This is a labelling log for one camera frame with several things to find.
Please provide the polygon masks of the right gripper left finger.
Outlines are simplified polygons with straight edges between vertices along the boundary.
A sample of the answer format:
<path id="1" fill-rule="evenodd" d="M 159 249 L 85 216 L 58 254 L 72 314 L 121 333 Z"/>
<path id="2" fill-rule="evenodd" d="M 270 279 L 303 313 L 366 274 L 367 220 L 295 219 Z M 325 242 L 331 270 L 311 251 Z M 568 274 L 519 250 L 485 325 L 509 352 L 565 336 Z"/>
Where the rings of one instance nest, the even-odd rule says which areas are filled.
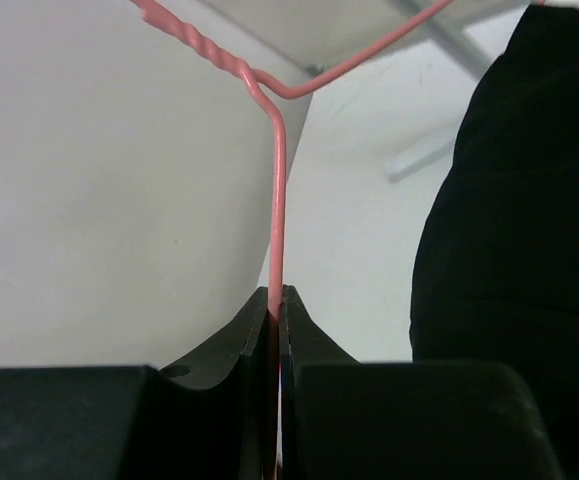
<path id="1" fill-rule="evenodd" d="M 0 479 L 265 479 L 267 291 L 148 365 L 0 368 Z"/>

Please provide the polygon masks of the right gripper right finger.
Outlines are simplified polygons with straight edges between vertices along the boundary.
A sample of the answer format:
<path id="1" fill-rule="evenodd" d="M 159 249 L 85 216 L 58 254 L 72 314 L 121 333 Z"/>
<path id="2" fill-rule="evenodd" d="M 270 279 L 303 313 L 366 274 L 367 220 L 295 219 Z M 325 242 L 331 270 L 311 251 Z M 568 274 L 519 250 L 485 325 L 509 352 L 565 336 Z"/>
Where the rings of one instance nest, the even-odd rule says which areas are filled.
<path id="1" fill-rule="evenodd" d="M 361 363 L 311 319 L 280 309 L 286 479 L 560 479 L 534 399 L 479 361 Z"/>

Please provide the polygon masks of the black trousers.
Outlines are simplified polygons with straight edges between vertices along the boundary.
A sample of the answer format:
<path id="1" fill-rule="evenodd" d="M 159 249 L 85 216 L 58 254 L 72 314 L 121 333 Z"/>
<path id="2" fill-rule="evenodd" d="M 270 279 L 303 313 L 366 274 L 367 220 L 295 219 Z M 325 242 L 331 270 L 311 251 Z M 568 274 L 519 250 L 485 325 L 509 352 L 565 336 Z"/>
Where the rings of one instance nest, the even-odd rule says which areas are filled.
<path id="1" fill-rule="evenodd" d="M 579 479 L 579 9 L 529 6 L 477 85 L 415 259 L 417 361 L 506 364 Z"/>

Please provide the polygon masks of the pink wire hanger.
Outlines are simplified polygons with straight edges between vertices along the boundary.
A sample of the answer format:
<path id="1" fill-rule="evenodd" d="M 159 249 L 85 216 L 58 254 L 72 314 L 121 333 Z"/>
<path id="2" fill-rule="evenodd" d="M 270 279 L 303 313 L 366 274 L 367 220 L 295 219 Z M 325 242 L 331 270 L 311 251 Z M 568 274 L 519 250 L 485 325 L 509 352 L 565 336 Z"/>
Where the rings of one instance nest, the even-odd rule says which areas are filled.
<path id="1" fill-rule="evenodd" d="M 321 74 L 314 80 L 296 87 L 289 87 L 270 74 L 251 68 L 243 59 L 216 45 L 202 35 L 193 25 L 178 19 L 173 13 L 155 1 L 142 1 L 139 9 L 143 20 L 151 26 L 173 36 L 192 48 L 198 55 L 217 68 L 238 77 L 250 96 L 268 115 L 274 131 L 274 180 L 272 199 L 271 235 L 269 244 L 268 280 L 268 338 L 267 338 L 267 440 L 271 455 L 271 473 L 265 479 L 286 479 L 282 475 L 282 393 L 280 359 L 280 309 L 283 292 L 285 202 L 286 202 L 286 129 L 283 117 L 274 104 L 275 97 L 294 99 L 321 88 L 348 71 L 375 56 L 377 53 L 405 36 L 422 24 L 429 14 L 440 12 L 443 2 L 436 2 L 412 17 L 406 24 L 382 37 L 349 60 Z"/>

